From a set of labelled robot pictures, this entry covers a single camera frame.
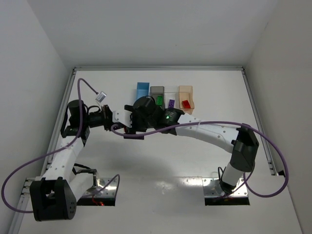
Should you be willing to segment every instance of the table surface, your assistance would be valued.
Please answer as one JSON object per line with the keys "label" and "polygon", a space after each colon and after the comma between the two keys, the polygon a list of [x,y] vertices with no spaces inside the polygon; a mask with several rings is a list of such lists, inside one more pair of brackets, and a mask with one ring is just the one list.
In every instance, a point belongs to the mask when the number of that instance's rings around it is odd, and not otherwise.
{"label": "table surface", "polygon": [[[70,100],[78,97],[78,78],[86,79],[98,92],[104,91],[104,102],[111,110],[133,104],[137,82],[192,85],[193,116],[256,127],[241,71],[78,71]],[[95,94],[83,83],[81,95],[88,106],[95,104]],[[250,185],[268,194],[276,191],[284,178],[271,175],[258,140]],[[77,162],[96,168],[101,177],[120,174],[116,206],[78,207],[71,221],[36,222],[32,215],[25,215],[19,233],[301,233],[288,189],[274,198],[249,193],[250,206],[204,205],[200,178],[217,177],[217,167],[226,166],[230,156],[188,137],[156,134],[130,140],[101,127],[91,129]]]}

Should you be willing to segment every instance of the red object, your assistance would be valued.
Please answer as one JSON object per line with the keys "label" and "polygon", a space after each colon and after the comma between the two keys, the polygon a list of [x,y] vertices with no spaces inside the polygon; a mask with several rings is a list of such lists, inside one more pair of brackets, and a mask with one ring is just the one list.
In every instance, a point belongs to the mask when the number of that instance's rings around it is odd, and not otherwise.
{"label": "red object", "polygon": [[188,100],[182,101],[182,105],[186,109],[190,109],[191,108],[191,105],[190,105]]}

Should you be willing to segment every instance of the dark purple block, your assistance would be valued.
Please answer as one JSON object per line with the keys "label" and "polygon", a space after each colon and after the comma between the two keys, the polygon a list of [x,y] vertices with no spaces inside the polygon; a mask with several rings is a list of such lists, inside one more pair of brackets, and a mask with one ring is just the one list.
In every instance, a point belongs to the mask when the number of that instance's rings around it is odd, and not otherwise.
{"label": "dark purple block", "polygon": [[175,106],[175,101],[170,99],[169,104],[168,104],[168,108],[174,108],[174,106]]}

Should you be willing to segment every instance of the purple hose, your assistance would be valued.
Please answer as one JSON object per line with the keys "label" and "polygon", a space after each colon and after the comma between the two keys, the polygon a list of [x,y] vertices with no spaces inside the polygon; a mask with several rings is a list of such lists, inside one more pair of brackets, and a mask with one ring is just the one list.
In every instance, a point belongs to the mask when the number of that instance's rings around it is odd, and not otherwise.
{"label": "purple hose", "polygon": [[95,92],[96,94],[98,94],[98,92],[95,91],[95,89],[93,89],[93,88],[89,85],[89,83],[88,83],[87,81],[85,81],[85,80],[82,79],[82,78],[79,78],[79,79],[78,79],[77,86],[78,86],[79,117],[80,117],[80,121],[79,121],[79,129],[78,129],[78,132],[77,132],[76,137],[75,137],[70,143],[68,143],[66,146],[64,146],[64,147],[62,147],[62,148],[59,148],[59,149],[57,149],[57,150],[54,150],[54,151],[52,151],[52,152],[49,152],[49,153],[47,153],[47,154],[45,154],[45,155],[41,155],[41,156],[39,156],[39,157],[36,157],[36,158],[34,158],[34,159],[32,159],[32,160],[30,160],[30,161],[24,163],[23,165],[17,167],[14,171],[11,172],[11,174],[9,174],[9,176],[4,180],[4,182],[3,182],[3,184],[2,184],[2,188],[1,188],[1,198],[2,198],[2,200],[3,200],[3,202],[4,202],[4,204],[5,204],[8,208],[10,208],[12,211],[20,212],[20,213],[24,213],[24,214],[33,213],[33,211],[23,211],[23,210],[16,209],[15,207],[11,206],[11,205],[7,202],[7,200],[5,199],[5,196],[4,196],[4,189],[5,189],[5,186],[6,186],[7,182],[8,182],[8,180],[9,180],[17,171],[19,171],[19,170],[22,169],[23,167],[25,167],[25,166],[27,166],[27,165],[33,163],[33,162],[36,162],[36,161],[38,161],[38,160],[40,160],[40,159],[42,159],[42,158],[45,158],[45,157],[50,156],[50,155],[53,155],[53,154],[55,154],[55,153],[58,153],[58,152],[60,152],[60,151],[62,151],[62,150],[64,150],[64,149],[68,148],[69,146],[71,146],[71,145],[75,142],[75,140],[77,140],[78,136],[80,135],[81,130],[82,130],[82,102],[81,102],[81,92],[80,92],[80,82],[81,82],[81,81],[85,82],[85,83],[92,89],[93,92]]}
{"label": "purple hose", "polygon": [[142,133],[142,134],[136,134],[136,135],[129,135],[129,134],[123,134],[123,133],[119,133],[115,130],[115,128],[118,127],[117,124],[114,124],[111,128],[112,132],[119,135],[119,136],[122,136],[122,137],[127,137],[127,138],[137,138],[137,137],[143,137],[143,136],[148,136],[148,135],[151,135],[151,134],[155,134],[155,133],[160,133],[162,131],[166,131],[166,130],[169,130],[169,129],[172,129],[172,128],[177,128],[177,127],[183,127],[183,126],[192,126],[192,125],[199,125],[199,124],[230,124],[230,125],[237,125],[237,126],[242,126],[242,127],[245,127],[245,128],[248,128],[252,131],[254,131],[255,133],[259,134],[261,137],[263,137],[267,142],[269,142],[273,148],[277,151],[278,155],[280,156],[282,162],[283,162],[283,166],[285,168],[285,181],[284,181],[284,184],[282,185],[282,187],[277,190],[275,193],[272,193],[272,194],[269,194],[269,195],[261,195],[261,194],[258,194],[256,193],[254,190],[252,190],[250,188],[250,186],[248,185],[247,183],[247,180],[249,179],[250,175],[248,176],[248,178],[246,179],[246,175],[244,174],[244,183],[243,184],[246,184],[246,187],[250,190],[250,192],[252,192],[254,195],[256,196],[259,196],[259,197],[273,197],[273,196],[276,196],[278,194],[280,194],[287,186],[288,184],[288,181],[289,181],[289,173],[288,173],[288,166],[287,166],[287,163],[286,163],[286,160],[282,154],[282,152],[280,151],[280,149],[277,147],[277,145],[275,145],[275,143],[270,140],[266,135],[264,135],[262,132],[260,132],[259,130],[247,125],[247,124],[243,124],[243,123],[236,123],[236,122],[229,122],[229,121],[203,121],[203,122],[192,122],[192,123],[182,123],[182,124],[177,124],[177,125],[173,125],[173,126],[169,126],[169,127],[165,127],[165,128],[162,128],[162,129],[158,129],[158,130],[155,130],[155,131],[151,131],[151,132],[148,132],[148,133]]}

